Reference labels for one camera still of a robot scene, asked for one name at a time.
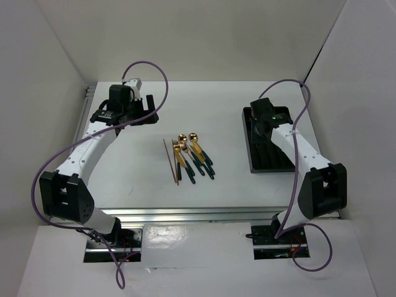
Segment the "gold spoon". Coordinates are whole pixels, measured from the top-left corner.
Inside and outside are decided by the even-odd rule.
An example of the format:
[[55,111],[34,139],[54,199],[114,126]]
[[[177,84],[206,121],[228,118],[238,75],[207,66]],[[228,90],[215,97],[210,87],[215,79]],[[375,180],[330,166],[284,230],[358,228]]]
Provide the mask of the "gold spoon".
[[181,145],[186,145],[187,142],[188,142],[187,136],[186,136],[185,134],[180,134],[180,135],[178,136],[178,142],[179,142]]
[[193,147],[198,151],[199,155],[206,161],[209,165],[213,165],[212,160],[209,156],[202,150],[201,146],[198,144],[198,136],[195,133],[189,134],[189,140],[192,142]]

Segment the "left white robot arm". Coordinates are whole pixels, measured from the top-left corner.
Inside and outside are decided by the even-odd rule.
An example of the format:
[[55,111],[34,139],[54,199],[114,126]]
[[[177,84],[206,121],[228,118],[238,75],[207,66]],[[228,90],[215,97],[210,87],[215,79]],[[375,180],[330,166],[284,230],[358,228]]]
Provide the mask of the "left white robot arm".
[[121,124],[129,122],[136,126],[155,124],[159,117],[154,114],[152,95],[143,99],[140,95],[142,82],[132,79],[121,85],[113,84],[109,97],[92,114],[85,133],[87,140],[73,150],[69,158],[54,172],[43,172],[39,178],[44,213],[48,216],[69,220],[95,230],[109,247],[115,247],[133,233],[121,227],[120,219],[106,214],[95,206],[87,184],[105,150],[121,132]]

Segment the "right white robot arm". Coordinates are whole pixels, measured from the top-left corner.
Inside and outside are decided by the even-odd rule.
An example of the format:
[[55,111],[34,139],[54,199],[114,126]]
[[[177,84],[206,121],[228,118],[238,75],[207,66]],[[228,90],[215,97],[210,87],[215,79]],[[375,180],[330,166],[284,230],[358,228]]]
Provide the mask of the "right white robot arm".
[[268,98],[250,103],[252,135],[279,148],[303,182],[293,182],[288,208],[273,216],[271,238],[285,242],[297,226],[347,206],[347,169],[323,157],[297,130],[290,115],[278,111]]

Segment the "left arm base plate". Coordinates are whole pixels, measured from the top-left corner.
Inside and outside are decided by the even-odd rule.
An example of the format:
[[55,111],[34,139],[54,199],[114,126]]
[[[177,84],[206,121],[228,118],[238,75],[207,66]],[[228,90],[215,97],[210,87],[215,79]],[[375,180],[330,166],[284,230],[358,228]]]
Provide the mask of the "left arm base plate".
[[[140,262],[142,253],[142,228],[128,229],[126,236],[115,242],[108,242],[117,261]],[[88,233],[84,263],[108,263],[113,259],[103,241],[92,232]]]

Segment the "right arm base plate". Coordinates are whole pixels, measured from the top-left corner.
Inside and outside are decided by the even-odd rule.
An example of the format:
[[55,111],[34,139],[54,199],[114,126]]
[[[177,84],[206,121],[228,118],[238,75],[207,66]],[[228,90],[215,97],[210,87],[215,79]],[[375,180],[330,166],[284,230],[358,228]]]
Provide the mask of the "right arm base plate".
[[291,259],[310,257],[308,242],[303,227],[287,232],[275,239],[275,231],[269,225],[251,226],[245,237],[252,241],[255,260]]

